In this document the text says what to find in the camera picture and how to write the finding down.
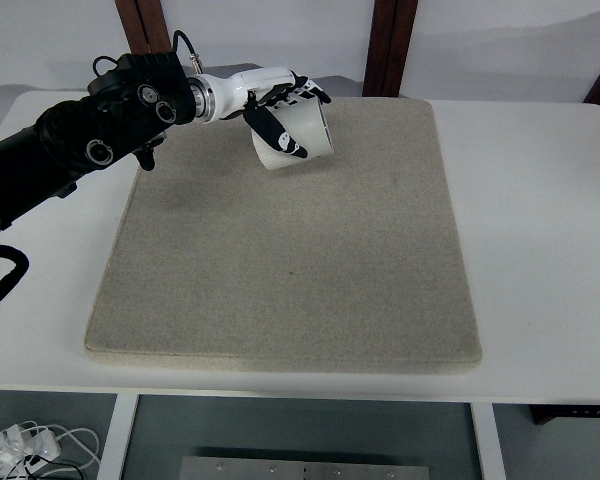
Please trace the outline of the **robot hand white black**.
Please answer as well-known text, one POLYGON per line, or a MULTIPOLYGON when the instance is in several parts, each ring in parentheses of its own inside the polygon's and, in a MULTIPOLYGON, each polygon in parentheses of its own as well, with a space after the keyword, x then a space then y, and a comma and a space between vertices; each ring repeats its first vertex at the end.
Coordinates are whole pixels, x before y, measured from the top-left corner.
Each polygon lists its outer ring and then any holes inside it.
POLYGON ((198 74, 189 83, 196 103, 195 121, 242 118, 251 129, 256 154, 268 170, 333 152, 322 111, 331 98, 306 76, 271 67, 228 78, 198 74))

